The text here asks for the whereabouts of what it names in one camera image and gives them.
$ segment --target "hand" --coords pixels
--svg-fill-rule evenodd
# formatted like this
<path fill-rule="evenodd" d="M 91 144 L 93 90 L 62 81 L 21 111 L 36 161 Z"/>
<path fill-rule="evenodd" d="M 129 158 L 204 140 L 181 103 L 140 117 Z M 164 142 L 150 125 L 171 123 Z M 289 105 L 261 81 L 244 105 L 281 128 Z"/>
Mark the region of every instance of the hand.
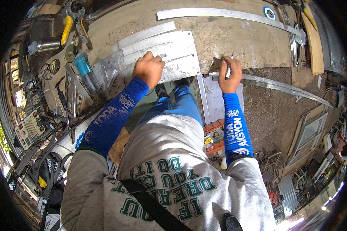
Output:
<path fill-rule="evenodd" d="M 222 93 L 235 93 L 242 79 L 241 62 L 236 59 L 231 59 L 229 56 L 223 56 L 221 61 L 219 85 Z M 230 66 L 231 72 L 228 80 L 225 80 L 227 65 Z"/>
<path fill-rule="evenodd" d="M 134 77 L 141 78 L 152 89 L 161 79 L 165 62 L 159 56 L 153 57 L 153 54 L 148 51 L 144 57 L 140 57 L 136 62 Z"/>

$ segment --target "green lettering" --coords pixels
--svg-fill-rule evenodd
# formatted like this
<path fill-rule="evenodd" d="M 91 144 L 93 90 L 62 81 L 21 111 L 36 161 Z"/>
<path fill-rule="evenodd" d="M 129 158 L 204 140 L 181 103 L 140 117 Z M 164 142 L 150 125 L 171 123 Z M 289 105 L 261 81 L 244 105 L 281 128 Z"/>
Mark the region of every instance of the green lettering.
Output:
<path fill-rule="evenodd" d="M 178 188 L 171 189 L 172 194 L 174 194 L 176 197 L 173 199 L 174 203 L 177 204 L 180 201 L 186 199 L 186 195 L 184 193 L 184 187 L 181 185 Z"/>
<path fill-rule="evenodd" d="M 174 178 L 172 177 L 171 174 L 163 174 L 161 176 L 162 178 L 162 183 L 163 183 L 163 187 L 165 188 L 173 188 L 176 186 L 175 182 L 174 182 Z"/>
<path fill-rule="evenodd" d="M 130 170 L 130 178 L 133 180 L 134 179 L 134 169 Z"/>
<path fill-rule="evenodd" d="M 156 201 L 158 201 L 158 200 L 157 200 L 157 190 L 151 191 L 151 192 L 150 192 L 150 195 L 151 195 Z"/>
<path fill-rule="evenodd" d="M 147 213 L 147 211 L 144 208 L 142 208 L 142 210 L 141 210 L 140 218 L 143 221 L 152 221 L 153 220 L 152 216 L 150 216 L 150 214 Z"/>
<path fill-rule="evenodd" d="M 185 183 L 184 185 L 187 189 L 186 191 L 187 191 L 188 195 L 191 197 L 195 197 L 195 196 L 202 193 L 202 191 L 198 187 L 198 183 L 196 180 L 189 181 L 189 182 Z"/>
<path fill-rule="evenodd" d="M 153 173 L 154 172 L 152 170 L 152 162 L 151 161 L 145 162 L 145 166 L 147 167 L 148 173 Z"/>
<path fill-rule="evenodd" d="M 138 173 L 135 174 L 135 178 L 145 174 L 145 171 L 142 171 L 142 169 L 141 169 L 142 168 L 142 164 L 136 166 L 136 168 L 138 169 Z"/>
<path fill-rule="evenodd" d="M 126 189 L 124 189 L 124 188 L 125 188 L 124 185 L 121 182 L 119 182 L 118 186 L 116 188 L 111 189 L 111 192 L 118 192 L 118 193 L 125 194 Z"/>
<path fill-rule="evenodd" d="M 174 174 L 175 180 L 177 184 L 184 183 L 186 181 L 185 172 L 178 172 Z"/>
<path fill-rule="evenodd" d="M 180 221 L 193 218 L 193 214 L 190 211 L 189 205 L 190 205 L 189 201 L 181 202 L 181 209 L 179 209 L 180 214 L 177 215 Z"/>
<path fill-rule="evenodd" d="M 139 202 L 134 201 L 131 198 L 127 198 L 125 200 L 124 206 L 120 210 L 120 213 L 129 217 L 138 218 L 139 207 Z"/>
<path fill-rule="evenodd" d="M 209 191 L 216 188 L 216 186 L 212 184 L 211 178 L 209 177 L 200 178 L 199 182 L 202 185 L 202 189 L 204 189 L 205 191 Z"/>
<path fill-rule="evenodd" d="M 189 175 L 188 180 L 194 180 L 195 178 L 200 177 L 200 175 L 197 175 L 194 173 L 194 169 L 188 169 Z"/>
<path fill-rule="evenodd" d="M 170 159 L 171 168 L 173 171 L 179 171 L 182 170 L 181 164 L 180 164 L 180 157 L 173 157 Z"/>
<path fill-rule="evenodd" d="M 144 187 L 146 189 L 155 188 L 157 186 L 157 184 L 155 183 L 155 177 L 153 175 L 143 176 L 142 179 L 143 179 L 143 182 L 148 181 L 147 183 L 144 184 Z"/>
<path fill-rule="evenodd" d="M 167 173 L 170 171 L 170 167 L 168 166 L 168 161 L 166 159 L 158 160 L 157 164 L 161 173 Z"/>
<path fill-rule="evenodd" d="M 171 205 L 171 201 L 170 201 L 170 190 L 165 190 L 165 189 L 157 189 L 157 192 L 159 194 L 160 197 L 160 201 L 159 203 L 163 206 L 169 206 Z"/>
<path fill-rule="evenodd" d="M 195 197 L 195 198 L 191 199 L 190 203 L 192 204 L 192 206 L 194 208 L 194 215 L 196 217 L 203 214 L 203 211 L 202 211 L 202 209 L 199 206 L 198 197 Z"/>

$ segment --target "workbench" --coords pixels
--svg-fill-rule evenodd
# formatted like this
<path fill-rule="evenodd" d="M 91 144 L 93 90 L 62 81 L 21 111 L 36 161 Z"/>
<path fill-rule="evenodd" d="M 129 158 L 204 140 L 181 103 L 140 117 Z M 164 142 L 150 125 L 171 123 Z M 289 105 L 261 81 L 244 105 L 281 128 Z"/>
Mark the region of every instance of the workbench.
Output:
<path fill-rule="evenodd" d="M 198 16 L 161 21 L 156 19 L 157 11 L 185 7 L 222 8 L 264 17 L 265 6 L 270 7 L 277 14 L 278 11 L 272 4 L 262 0 L 235 0 L 234 3 L 219 0 L 139 0 L 116 8 L 96 21 L 88 21 L 91 23 L 88 26 L 88 35 L 92 49 L 89 50 L 85 44 L 81 47 L 88 54 L 89 63 L 93 67 L 98 58 L 110 59 L 120 52 L 117 46 L 119 40 L 141 30 L 173 21 L 176 31 L 192 31 L 201 74 L 208 72 L 214 57 L 230 56 L 233 51 L 234 58 L 241 61 L 242 68 L 292 67 L 291 42 L 289 33 L 285 30 L 255 21 L 226 17 Z M 283 22 L 278 14 L 276 17 L 277 21 Z M 66 46 L 70 44 L 70 38 L 74 33 L 75 31 L 71 31 Z M 58 58 L 61 64 L 58 73 L 43 86 L 44 89 L 50 89 L 55 93 L 54 95 L 50 92 L 45 94 L 51 110 L 56 109 L 57 104 L 60 105 L 59 102 L 56 103 L 55 98 L 58 96 L 54 85 L 65 75 L 65 50 L 48 60 L 50 63 L 51 60 Z M 131 74 L 117 76 L 110 97 L 113 98 L 121 92 L 131 78 Z M 64 81 L 60 84 L 60 89 L 65 89 Z"/>

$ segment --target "left hand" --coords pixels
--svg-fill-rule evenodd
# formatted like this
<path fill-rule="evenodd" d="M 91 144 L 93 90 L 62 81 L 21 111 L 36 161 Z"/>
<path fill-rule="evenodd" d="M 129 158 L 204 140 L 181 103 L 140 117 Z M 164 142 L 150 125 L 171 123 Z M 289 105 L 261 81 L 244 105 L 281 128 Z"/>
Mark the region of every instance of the left hand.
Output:
<path fill-rule="evenodd" d="M 161 79 L 165 62 L 159 56 L 153 57 L 152 52 L 148 51 L 144 57 L 140 57 L 136 62 L 134 77 L 141 78 L 152 89 Z"/>

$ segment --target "tape measure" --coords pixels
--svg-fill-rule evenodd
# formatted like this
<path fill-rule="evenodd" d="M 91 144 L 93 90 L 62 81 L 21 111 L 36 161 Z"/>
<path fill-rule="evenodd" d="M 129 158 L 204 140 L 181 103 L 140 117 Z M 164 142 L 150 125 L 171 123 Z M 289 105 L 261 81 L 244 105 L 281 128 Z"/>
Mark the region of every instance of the tape measure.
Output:
<path fill-rule="evenodd" d="M 59 59 L 54 59 L 50 63 L 50 69 L 53 72 L 53 74 L 56 74 L 59 71 L 60 68 L 60 61 Z"/>

